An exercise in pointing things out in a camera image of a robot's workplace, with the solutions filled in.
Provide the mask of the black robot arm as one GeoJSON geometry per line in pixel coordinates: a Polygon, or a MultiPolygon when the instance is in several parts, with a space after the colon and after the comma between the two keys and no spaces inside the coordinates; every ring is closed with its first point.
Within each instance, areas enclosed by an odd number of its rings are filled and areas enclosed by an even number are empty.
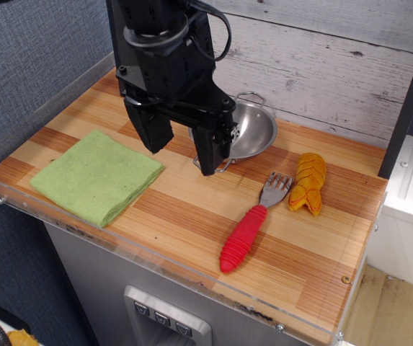
{"type": "Polygon", "coordinates": [[[153,154],[173,137],[172,122],[191,129],[203,175],[229,157],[236,103],[213,80],[216,62],[208,16],[226,16],[203,1],[120,1],[123,37],[135,52],[143,84],[118,66],[126,110],[144,146],[153,154]]]}

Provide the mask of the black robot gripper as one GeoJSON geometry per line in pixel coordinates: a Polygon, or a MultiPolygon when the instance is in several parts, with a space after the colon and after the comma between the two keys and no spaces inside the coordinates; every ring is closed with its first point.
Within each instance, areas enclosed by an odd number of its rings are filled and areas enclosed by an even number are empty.
{"type": "MultiPolygon", "coordinates": [[[[172,122],[189,128],[215,112],[225,92],[213,81],[216,61],[208,15],[227,23],[217,10],[125,10],[123,37],[134,52],[141,80],[127,66],[117,69],[123,85],[128,117],[144,146],[158,153],[173,137],[172,122]]],[[[191,130],[204,176],[225,172],[231,164],[231,141],[222,131],[204,127],[191,130]]]]}

